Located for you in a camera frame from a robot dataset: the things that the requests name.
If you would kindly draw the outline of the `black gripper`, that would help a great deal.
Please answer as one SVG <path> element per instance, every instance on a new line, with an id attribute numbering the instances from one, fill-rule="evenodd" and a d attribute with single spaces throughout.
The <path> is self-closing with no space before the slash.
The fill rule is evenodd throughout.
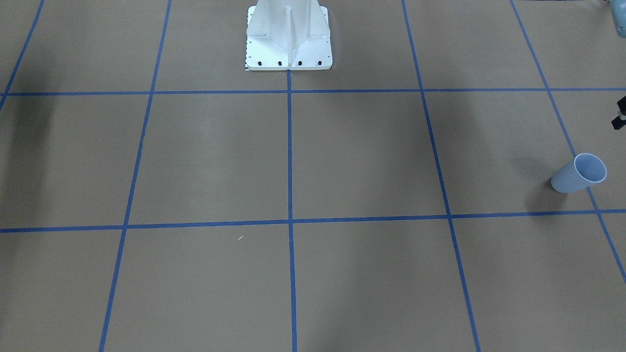
<path id="1" fill-rule="evenodd" d="M 617 101 L 617 107 L 619 114 L 612 120 L 614 130 L 620 130 L 626 126 L 626 96 Z"/>

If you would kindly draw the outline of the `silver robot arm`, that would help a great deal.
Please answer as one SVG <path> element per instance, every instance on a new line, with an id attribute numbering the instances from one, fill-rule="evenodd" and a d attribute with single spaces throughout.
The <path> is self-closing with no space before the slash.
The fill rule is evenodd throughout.
<path id="1" fill-rule="evenodd" d="M 610 9 L 613 17 L 613 24 L 617 35 L 626 38 L 626 1 L 625 0 L 609 0 Z M 620 130 L 626 125 L 626 96 L 617 102 L 619 115 L 612 120 L 612 126 L 615 130 Z"/>

